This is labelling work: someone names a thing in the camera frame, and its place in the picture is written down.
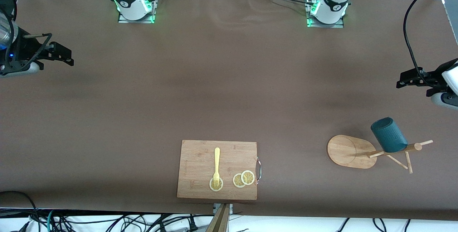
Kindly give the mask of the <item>teal mug with yellow inside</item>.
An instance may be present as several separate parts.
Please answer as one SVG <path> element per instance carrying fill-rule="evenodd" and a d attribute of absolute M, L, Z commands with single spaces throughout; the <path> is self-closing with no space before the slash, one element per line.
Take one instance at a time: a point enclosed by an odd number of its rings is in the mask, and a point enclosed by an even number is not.
<path fill-rule="evenodd" d="M 396 153 L 404 150 L 408 141 L 399 129 L 394 119 L 385 117 L 371 125 L 371 131 L 386 153 Z"/>

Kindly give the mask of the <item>brown table cover sheet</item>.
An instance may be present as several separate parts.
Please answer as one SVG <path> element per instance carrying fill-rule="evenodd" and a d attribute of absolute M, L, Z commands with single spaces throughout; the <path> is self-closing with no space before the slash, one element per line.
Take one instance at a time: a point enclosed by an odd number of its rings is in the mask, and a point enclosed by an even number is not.
<path fill-rule="evenodd" d="M 309 28 L 284 0 L 159 0 L 154 24 L 121 24 L 110 0 L 19 0 L 18 25 L 72 50 L 0 78 L 0 192 L 39 208 L 211 212 L 177 198 L 181 142 L 257 142 L 262 178 L 245 215 L 458 221 L 458 111 L 423 87 L 403 19 L 413 0 L 350 0 L 342 29 Z M 346 135 L 383 150 L 371 125 L 394 119 L 413 173 L 388 157 L 334 164 Z"/>

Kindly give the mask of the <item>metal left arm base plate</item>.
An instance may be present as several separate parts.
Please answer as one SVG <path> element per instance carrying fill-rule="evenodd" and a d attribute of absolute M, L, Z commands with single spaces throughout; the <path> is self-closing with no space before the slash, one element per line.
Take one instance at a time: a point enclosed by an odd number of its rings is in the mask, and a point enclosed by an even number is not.
<path fill-rule="evenodd" d="M 343 28 L 343 16 L 348 7 L 345 5 L 331 3 L 326 0 L 305 0 L 307 26 L 309 28 Z"/>

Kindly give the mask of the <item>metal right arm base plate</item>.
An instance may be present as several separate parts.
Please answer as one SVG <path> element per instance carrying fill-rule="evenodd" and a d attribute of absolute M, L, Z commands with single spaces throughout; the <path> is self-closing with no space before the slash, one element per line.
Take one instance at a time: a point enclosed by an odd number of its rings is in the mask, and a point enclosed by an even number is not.
<path fill-rule="evenodd" d="M 155 23 L 158 0 L 114 0 L 119 23 Z"/>

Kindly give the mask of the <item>yellow plastic fork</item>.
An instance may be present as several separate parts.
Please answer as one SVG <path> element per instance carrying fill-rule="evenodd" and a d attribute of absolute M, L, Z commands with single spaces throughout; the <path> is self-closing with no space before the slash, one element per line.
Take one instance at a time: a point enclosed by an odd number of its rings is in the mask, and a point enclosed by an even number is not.
<path fill-rule="evenodd" d="M 216 148 L 214 149 L 214 164 L 215 164 L 215 170 L 213 173 L 213 184 L 212 187 L 215 190 L 219 190 L 220 188 L 220 175 L 219 175 L 219 160 L 220 160 L 220 149 Z"/>

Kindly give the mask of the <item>wooden post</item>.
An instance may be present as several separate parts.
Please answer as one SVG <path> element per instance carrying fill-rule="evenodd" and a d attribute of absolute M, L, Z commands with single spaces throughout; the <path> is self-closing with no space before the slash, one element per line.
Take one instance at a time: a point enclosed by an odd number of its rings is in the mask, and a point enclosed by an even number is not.
<path fill-rule="evenodd" d="M 232 204 L 214 204 L 216 213 L 205 232 L 228 232 L 229 216 L 232 214 Z"/>

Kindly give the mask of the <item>wooden cup rack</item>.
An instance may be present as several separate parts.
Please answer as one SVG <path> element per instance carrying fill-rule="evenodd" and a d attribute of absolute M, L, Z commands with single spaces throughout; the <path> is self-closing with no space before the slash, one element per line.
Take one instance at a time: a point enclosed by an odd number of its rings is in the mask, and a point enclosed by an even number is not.
<path fill-rule="evenodd" d="M 383 150 L 376 150 L 374 145 L 367 140 L 346 135 L 332 137 L 327 144 L 327 154 L 330 160 L 337 165 L 369 169 L 376 164 L 377 159 L 388 157 L 402 168 L 413 173 L 409 152 L 421 151 L 425 145 L 432 144 L 433 140 L 409 144 L 401 151 L 388 153 Z"/>

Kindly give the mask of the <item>bamboo cutting board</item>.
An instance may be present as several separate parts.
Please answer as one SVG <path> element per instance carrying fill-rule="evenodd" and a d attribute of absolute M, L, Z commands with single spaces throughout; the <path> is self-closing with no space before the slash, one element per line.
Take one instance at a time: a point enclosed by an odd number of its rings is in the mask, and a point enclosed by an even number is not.
<path fill-rule="evenodd" d="M 224 186 L 218 192 L 209 188 L 215 170 L 214 149 L 220 149 L 219 175 Z M 199 200 L 255 201 L 257 199 L 257 143 L 205 140 L 183 140 L 181 146 L 177 197 Z M 255 174 L 252 185 L 237 188 L 233 177 L 250 170 Z"/>

